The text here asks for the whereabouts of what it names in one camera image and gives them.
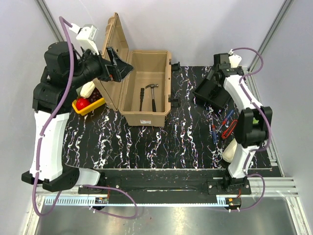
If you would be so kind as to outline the black handled claw hammer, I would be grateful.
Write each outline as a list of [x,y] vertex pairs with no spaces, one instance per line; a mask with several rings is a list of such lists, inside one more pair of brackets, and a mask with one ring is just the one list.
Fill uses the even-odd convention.
[[145,87],[151,89],[151,96],[152,96],[152,111],[156,112],[156,103],[155,103],[155,95],[154,95],[154,88],[158,88],[158,84],[149,84]]

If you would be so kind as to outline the tan plastic tool box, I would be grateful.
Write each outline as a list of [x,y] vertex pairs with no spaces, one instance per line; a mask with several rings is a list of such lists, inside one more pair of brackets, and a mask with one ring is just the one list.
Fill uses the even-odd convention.
[[118,82],[93,82],[107,106],[126,118],[129,126],[163,127],[171,111],[172,55],[168,50],[129,50],[117,13],[108,20],[103,47],[134,67]]

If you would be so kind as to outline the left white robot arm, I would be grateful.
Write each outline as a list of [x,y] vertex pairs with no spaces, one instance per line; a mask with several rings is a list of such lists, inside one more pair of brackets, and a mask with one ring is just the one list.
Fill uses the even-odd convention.
[[76,185],[89,185],[94,193],[102,193],[106,181],[92,169],[62,164],[64,132],[71,104],[79,87],[94,79],[121,82],[133,70],[112,47],[107,47],[108,59],[101,56],[95,42],[96,27],[71,24],[82,54],[70,41],[53,43],[44,54],[46,66],[41,80],[33,91],[36,140],[31,168],[22,174],[22,181],[41,184],[56,192]]

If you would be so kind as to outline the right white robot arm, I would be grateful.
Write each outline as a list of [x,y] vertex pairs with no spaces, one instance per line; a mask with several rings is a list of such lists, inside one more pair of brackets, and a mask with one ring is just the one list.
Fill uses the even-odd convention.
[[232,162],[223,176],[221,187],[229,194],[243,189],[247,185],[247,171],[250,162],[264,142],[269,143],[272,109],[263,106],[251,93],[244,82],[244,73],[240,67],[238,55],[220,53],[213,56],[213,76],[223,83],[240,112],[234,137],[237,143]]

